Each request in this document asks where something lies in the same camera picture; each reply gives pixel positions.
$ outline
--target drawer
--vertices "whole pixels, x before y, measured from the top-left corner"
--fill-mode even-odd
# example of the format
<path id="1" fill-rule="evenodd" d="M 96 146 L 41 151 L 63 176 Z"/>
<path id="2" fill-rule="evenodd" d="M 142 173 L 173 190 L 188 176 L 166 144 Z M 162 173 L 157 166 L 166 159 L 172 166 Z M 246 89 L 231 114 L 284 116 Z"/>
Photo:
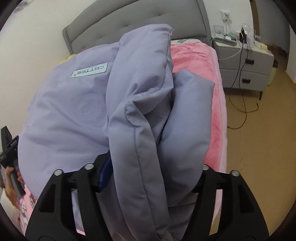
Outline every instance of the drawer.
<path id="1" fill-rule="evenodd" d="M 238 48 L 230 47 L 215 47 L 219 59 L 227 58 L 239 51 Z M 219 67 L 221 69 L 236 69 L 239 68 L 240 54 L 226 60 L 219 60 Z M 240 68 L 243 66 L 247 58 L 247 50 L 242 51 L 242 62 Z M 274 57 L 265 53 L 257 51 L 249 51 L 248 59 L 254 61 L 254 64 L 245 64 L 243 70 L 260 74 L 270 74 L 274 63 Z"/>
<path id="2" fill-rule="evenodd" d="M 221 69 L 222 85 L 224 88 L 231 88 L 235 77 L 237 75 L 237 70 L 231 69 Z M 258 74 L 254 72 L 242 71 L 240 77 L 241 89 L 264 91 L 267 87 L 270 75 Z M 239 89 L 239 74 L 233 85 L 233 88 Z"/>

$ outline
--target wooden floor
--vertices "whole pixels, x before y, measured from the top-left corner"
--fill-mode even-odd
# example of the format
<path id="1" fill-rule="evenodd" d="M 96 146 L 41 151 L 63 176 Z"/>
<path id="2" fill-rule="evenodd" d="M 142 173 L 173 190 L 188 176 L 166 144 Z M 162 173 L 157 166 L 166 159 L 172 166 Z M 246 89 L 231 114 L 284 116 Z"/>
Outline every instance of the wooden floor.
<path id="1" fill-rule="evenodd" d="M 238 170 L 253 192 L 267 222 L 269 233 L 281 224 L 296 198 L 296 85 L 280 66 L 274 82 L 259 101 L 258 92 L 244 91 L 247 116 L 239 130 L 227 130 L 227 171 Z M 245 114 L 232 107 L 225 90 L 228 125 L 239 127 Z M 240 91 L 230 90 L 231 101 L 244 109 Z M 216 220 L 212 233 L 217 229 Z"/>

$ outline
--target gray headboard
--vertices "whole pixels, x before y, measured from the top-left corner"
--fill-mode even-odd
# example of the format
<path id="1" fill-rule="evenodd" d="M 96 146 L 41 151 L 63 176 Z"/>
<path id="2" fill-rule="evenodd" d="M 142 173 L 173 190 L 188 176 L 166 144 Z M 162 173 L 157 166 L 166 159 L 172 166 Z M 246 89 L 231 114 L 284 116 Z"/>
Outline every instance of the gray headboard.
<path id="1" fill-rule="evenodd" d="M 210 45 L 211 31 L 202 0 L 97 0 L 63 30 L 71 54 L 117 42 L 133 29 L 167 23 L 172 39 L 196 38 Z"/>

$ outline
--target wall outlet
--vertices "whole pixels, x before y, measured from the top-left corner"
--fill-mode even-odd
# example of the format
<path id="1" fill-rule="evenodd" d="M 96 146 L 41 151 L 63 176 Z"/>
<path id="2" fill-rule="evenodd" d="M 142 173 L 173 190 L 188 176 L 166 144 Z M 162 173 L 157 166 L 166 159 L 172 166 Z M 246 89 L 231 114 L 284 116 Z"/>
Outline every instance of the wall outlet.
<path id="1" fill-rule="evenodd" d="M 230 12 L 229 11 L 222 11 L 221 10 L 221 17 L 222 17 L 222 21 L 228 21 L 231 22 L 231 16 L 230 16 Z"/>

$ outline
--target bed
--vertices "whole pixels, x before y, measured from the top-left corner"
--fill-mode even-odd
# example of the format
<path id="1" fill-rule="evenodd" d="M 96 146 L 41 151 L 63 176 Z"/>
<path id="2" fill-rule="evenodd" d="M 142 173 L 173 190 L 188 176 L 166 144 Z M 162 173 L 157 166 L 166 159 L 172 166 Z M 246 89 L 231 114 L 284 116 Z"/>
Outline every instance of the bed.
<path id="1" fill-rule="evenodd" d="M 212 106 L 212 134 L 205 163 L 215 171 L 226 172 L 227 116 L 218 58 L 211 42 L 210 25 L 202 0 L 97 0 L 69 26 L 63 36 L 71 54 L 91 47 L 117 42 L 133 29 L 166 23 L 174 29 L 171 55 L 174 72 L 187 69 L 215 82 Z M 222 192 L 216 197 L 215 214 Z"/>

